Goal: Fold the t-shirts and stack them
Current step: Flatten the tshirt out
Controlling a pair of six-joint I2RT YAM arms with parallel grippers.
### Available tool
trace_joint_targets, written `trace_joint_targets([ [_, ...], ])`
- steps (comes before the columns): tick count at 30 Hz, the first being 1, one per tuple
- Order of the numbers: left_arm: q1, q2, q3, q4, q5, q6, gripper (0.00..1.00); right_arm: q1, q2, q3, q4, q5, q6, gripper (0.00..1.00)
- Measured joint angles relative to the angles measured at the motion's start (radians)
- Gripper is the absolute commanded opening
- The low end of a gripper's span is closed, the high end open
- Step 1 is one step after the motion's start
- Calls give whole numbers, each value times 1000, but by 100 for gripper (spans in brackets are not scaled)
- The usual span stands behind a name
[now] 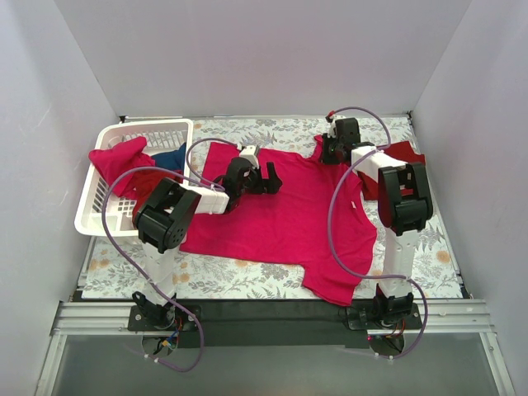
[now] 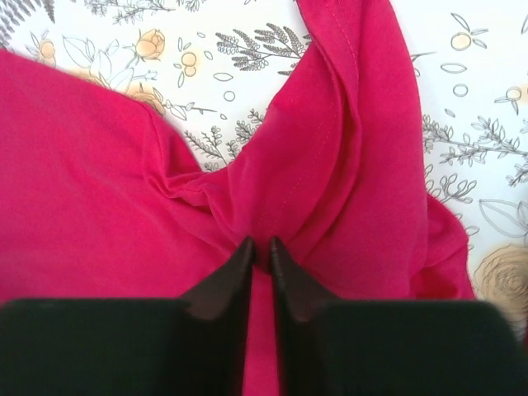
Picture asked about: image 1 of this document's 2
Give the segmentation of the bright pink t shirt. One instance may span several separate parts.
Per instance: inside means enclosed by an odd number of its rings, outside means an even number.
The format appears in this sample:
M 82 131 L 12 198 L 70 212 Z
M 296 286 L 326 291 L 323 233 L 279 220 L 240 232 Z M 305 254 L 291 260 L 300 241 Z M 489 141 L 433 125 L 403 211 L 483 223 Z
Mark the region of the bright pink t shirt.
M 335 188 L 347 165 L 325 165 L 313 154 L 263 148 L 283 185 L 275 195 L 243 196 L 228 214 L 197 214 L 181 251 L 304 268 L 303 287 L 327 302 L 347 306 L 373 261 L 377 239 L 361 203 L 362 182 L 351 174 Z

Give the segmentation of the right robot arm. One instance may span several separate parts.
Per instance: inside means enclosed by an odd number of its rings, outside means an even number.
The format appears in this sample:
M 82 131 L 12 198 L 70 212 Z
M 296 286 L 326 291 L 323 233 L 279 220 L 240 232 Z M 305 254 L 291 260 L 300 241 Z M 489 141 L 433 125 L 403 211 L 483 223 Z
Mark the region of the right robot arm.
M 384 267 L 376 281 L 375 297 L 361 300 L 347 309 L 352 329 L 402 327 L 420 324 L 411 282 L 419 233 L 432 217 L 433 204 L 423 163 L 409 163 L 389 156 L 383 148 L 361 140 L 355 118 L 326 116 L 330 130 L 323 134 L 320 161 L 324 164 L 350 163 L 377 183 L 378 216 L 385 227 Z

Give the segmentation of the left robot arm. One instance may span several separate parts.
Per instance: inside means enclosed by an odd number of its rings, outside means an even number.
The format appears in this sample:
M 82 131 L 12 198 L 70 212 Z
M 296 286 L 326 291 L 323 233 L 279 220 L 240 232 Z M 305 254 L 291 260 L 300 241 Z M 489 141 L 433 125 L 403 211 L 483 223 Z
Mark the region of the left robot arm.
M 130 179 L 137 192 L 133 225 L 144 250 L 153 249 L 144 270 L 148 291 L 132 296 L 138 322 L 131 323 L 130 330 L 164 331 L 182 322 L 183 311 L 165 300 L 175 291 L 161 284 L 172 277 L 172 259 L 166 252 L 183 242 L 194 215 L 227 214 L 238 207 L 243 195 L 275 195 L 283 184 L 275 164 L 268 162 L 263 173 L 255 154 L 241 154 L 217 171 L 208 163 L 204 173 L 214 179 L 202 178 L 194 186 L 183 186 L 183 175 L 159 167 L 138 167 Z

